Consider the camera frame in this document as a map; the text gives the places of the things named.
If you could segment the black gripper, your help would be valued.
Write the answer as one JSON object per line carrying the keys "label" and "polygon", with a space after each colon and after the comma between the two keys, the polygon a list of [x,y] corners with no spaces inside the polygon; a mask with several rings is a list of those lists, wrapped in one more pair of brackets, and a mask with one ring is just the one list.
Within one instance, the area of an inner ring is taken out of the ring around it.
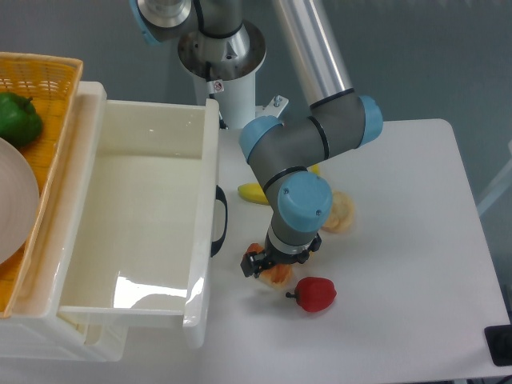
{"label": "black gripper", "polygon": [[258,278],[267,267],[295,263],[304,264],[312,253],[316,253],[319,250],[321,244],[322,239],[319,233],[316,233],[306,248],[304,246],[285,246],[281,250],[274,244],[266,244],[264,251],[245,252],[242,256],[240,267],[246,278],[251,276]]}

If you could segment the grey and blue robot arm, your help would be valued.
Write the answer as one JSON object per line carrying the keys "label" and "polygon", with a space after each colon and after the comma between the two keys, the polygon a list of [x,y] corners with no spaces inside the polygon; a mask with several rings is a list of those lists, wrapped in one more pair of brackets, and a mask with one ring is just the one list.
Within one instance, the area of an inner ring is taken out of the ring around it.
{"label": "grey and blue robot arm", "polygon": [[310,108],[295,124],[280,121],[283,99],[255,105],[266,45],[240,1],[132,1],[130,8],[147,43],[178,40],[198,103],[215,100],[220,127],[240,130],[243,156],[273,211],[263,250],[242,258],[244,275],[304,263],[321,245],[333,201],[310,167],[375,140],[383,127],[376,102],[354,91],[322,3],[274,3]]}

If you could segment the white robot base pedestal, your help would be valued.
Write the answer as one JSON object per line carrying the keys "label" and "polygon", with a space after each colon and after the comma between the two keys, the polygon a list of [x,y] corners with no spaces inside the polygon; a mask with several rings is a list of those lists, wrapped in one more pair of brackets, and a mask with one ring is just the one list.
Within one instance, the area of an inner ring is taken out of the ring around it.
{"label": "white robot base pedestal", "polygon": [[214,98],[222,120],[231,129],[241,129],[255,118],[256,73],[266,57],[259,28],[244,21],[227,38],[192,32],[180,38],[178,56],[192,78],[197,104]]}

